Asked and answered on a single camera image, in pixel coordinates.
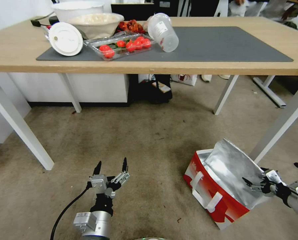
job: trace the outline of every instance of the clear plastic tray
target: clear plastic tray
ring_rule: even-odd
[[[144,39],[148,40],[145,40],[139,44],[139,42],[136,42],[139,37],[143,37]],[[123,41],[125,46],[118,46],[118,41]],[[152,49],[152,46],[155,43],[156,42],[146,34],[132,32],[120,32],[110,38],[84,41],[85,45],[92,48],[105,61],[111,61],[131,54],[149,51]],[[110,48],[102,47],[100,50],[100,47],[103,45],[107,45]]]

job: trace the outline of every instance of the beige bowl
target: beige bowl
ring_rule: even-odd
[[[124,17],[116,13],[97,13],[75,17],[67,21],[74,25],[84,39],[111,37]]]

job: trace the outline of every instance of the white shoe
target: white shoe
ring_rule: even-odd
[[[219,77],[228,80],[231,75],[219,75]]]
[[[205,82],[211,82],[212,75],[201,75],[201,78]]]

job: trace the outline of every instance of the red food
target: red food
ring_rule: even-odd
[[[113,58],[113,56],[115,55],[114,50],[112,50],[111,48],[109,50],[103,51],[102,53],[105,58]]]
[[[139,40],[135,40],[134,45],[136,46],[137,50],[142,49],[142,42],[140,42]]]
[[[124,48],[124,47],[126,47],[126,43],[124,41],[120,40],[117,42],[117,46],[120,48]]]
[[[133,42],[130,41],[127,43],[128,52],[134,52],[135,49],[136,49],[136,45]]]
[[[142,46],[144,47],[144,48],[150,48],[151,47],[151,41],[150,41],[150,39],[144,39],[143,40],[143,42],[142,42]]]
[[[142,43],[143,43],[143,40],[144,40],[144,39],[145,39],[145,38],[144,38],[144,37],[141,37],[141,36],[137,38],[137,40],[139,40],[139,41],[142,42]]]
[[[100,49],[100,51],[107,51],[107,50],[110,50],[111,47],[109,47],[108,45],[101,45],[101,46],[99,47],[99,49]]]
[[[134,33],[146,33],[145,30],[143,30],[143,27],[137,23],[136,20],[131,20],[129,22],[120,22],[118,27],[118,31],[131,31]]]

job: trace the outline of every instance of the shopping bag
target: shopping bag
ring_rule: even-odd
[[[262,172],[246,154],[223,139],[214,149],[196,151],[183,178],[192,188],[193,196],[223,230],[268,199],[252,192],[246,184],[241,185],[239,180],[243,181],[244,176],[260,182]]]
[[[188,75],[188,74],[172,74],[171,79],[174,82],[184,83],[187,85],[194,86],[196,82],[196,78],[198,75]]]

